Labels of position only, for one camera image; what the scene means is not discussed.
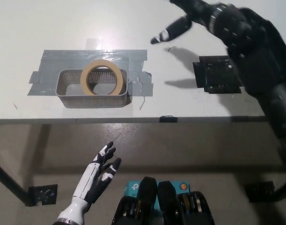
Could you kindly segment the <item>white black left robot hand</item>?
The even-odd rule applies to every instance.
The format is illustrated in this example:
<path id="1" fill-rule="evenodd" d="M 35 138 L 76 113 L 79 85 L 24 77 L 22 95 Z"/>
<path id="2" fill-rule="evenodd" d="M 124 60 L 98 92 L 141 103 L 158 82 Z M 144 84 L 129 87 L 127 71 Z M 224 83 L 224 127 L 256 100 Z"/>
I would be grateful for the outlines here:
<path id="1" fill-rule="evenodd" d="M 121 164 L 119 157 L 107 163 L 115 151 L 113 142 L 109 142 L 88 164 L 73 193 L 71 204 L 59 214 L 55 225 L 84 224 L 84 215 L 111 183 Z"/>

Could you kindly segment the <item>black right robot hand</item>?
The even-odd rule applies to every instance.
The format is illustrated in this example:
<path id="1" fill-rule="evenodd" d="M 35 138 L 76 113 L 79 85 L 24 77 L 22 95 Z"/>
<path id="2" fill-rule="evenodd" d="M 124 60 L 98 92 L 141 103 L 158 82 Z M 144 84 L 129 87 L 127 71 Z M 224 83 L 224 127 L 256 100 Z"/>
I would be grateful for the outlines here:
<path id="1" fill-rule="evenodd" d="M 169 42 L 192 23 L 204 26 L 227 48 L 246 92 L 254 97 L 286 91 L 286 44 L 275 26 L 250 8 L 209 4 L 203 0 L 173 0 L 186 14 L 170 24 L 151 44 Z"/>

